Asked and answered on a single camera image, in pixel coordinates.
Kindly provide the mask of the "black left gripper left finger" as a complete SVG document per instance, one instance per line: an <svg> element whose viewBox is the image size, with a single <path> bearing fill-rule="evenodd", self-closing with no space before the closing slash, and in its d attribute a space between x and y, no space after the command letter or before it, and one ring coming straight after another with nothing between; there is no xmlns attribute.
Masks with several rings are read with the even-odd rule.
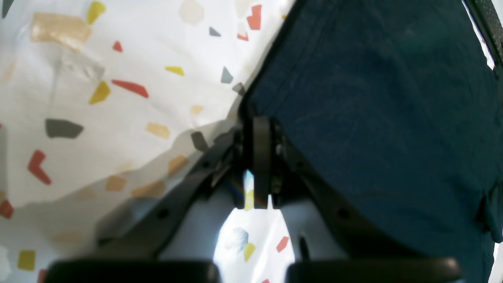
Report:
<svg viewBox="0 0 503 283"><path fill-rule="evenodd" d="M46 283L222 283L213 260L221 227L244 208L249 144L243 130L217 138L183 181L122 235L54 263Z"/></svg>

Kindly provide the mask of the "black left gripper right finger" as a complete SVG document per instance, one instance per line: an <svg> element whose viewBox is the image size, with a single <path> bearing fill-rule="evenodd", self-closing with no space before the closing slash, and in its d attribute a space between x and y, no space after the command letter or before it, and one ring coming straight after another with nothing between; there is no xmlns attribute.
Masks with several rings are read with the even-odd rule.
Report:
<svg viewBox="0 0 503 283"><path fill-rule="evenodd" d="M251 120L256 208L284 216L295 262L286 283L454 283L458 262L432 258L394 240L332 188L266 117Z"/></svg>

